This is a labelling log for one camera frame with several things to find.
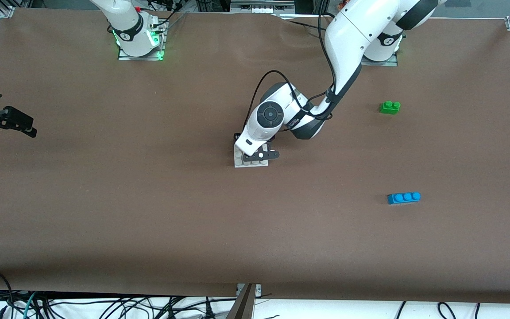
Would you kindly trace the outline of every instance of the table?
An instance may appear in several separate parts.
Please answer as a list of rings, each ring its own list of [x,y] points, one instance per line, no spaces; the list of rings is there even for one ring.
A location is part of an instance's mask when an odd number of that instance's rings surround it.
[[[234,169],[261,75],[307,96],[318,40],[275,16],[187,14],[165,60],[117,61],[101,12],[0,21],[0,271],[14,289],[510,303],[510,32],[431,19],[364,66],[313,140]],[[267,78],[263,91],[277,77]],[[377,112],[400,101],[394,117]],[[387,194],[421,202],[389,206]]]

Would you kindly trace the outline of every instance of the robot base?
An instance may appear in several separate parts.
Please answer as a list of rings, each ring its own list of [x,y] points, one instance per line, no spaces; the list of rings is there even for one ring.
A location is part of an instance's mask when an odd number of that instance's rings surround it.
[[[164,59],[164,48],[166,46],[166,32],[168,31],[168,21],[156,27],[154,31],[160,31],[160,34],[153,35],[152,41],[158,41],[159,45],[157,45],[154,49],[152,49],[148,54],[140,57],[130,56],[125,53],[121,48],[119,48],[119,53],[117,55],[117,60],[122,61],[162,61]]]

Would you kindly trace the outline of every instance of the lego brick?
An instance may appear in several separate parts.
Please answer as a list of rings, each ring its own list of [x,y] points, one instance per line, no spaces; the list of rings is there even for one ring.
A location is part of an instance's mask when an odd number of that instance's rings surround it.
[[[381,103],[379,113],[395,115],[399,112],[399,109],[401,109],[401,103],[385,101]]]
[[[390,194],[389,196],[387,196],[389,205],[407,204],[409,202],[419,202],[420,199],[421,199],[421,194],[419,192],[397,193],[397,194]]]
[[[263,150],[267,151],[267,145],[263,145]],[[235,144],[233,144],[233,166],[235,168],[269,166],[269,160],[244,162],[241,159],[242,155],[243,155],[243,152],[237,146],[235,146]]]

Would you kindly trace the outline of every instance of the metal mounting plate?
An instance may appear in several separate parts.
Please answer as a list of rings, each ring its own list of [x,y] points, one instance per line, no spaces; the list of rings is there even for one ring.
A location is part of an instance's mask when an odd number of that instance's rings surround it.
[[[386,61],[371,61],[365,56],[362,57],[362,65],[374,65],[374,66],[398,66],[397,63],[397,55],[393,53],[393,55]]]
[[[235,296],[239,296],[241,291],[245,287],[245,284],[237,284],[237,288],[235,289]],[[261,284],[255,285],[255,297],[261,297]]]
[[[122,61],[162,61],[164,59],[164,48],[166,46],[166,32],[168,31],[168,21],[158,27],[158,30],[162,31],[158,35],[159,45],[152,49],[148,54],[140,57],[130,56],[119,48],[119,54],[117,60]]]

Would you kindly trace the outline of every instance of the blue lego brick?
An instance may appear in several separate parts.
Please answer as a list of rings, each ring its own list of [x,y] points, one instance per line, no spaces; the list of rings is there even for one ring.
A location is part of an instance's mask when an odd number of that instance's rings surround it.
[[[398,193],[398,194],[390,194],[389,196],[387,196],[389,205],[407,204],[409,202],[419,202],[420,199],[421,199],[421,194],[419,192]]]

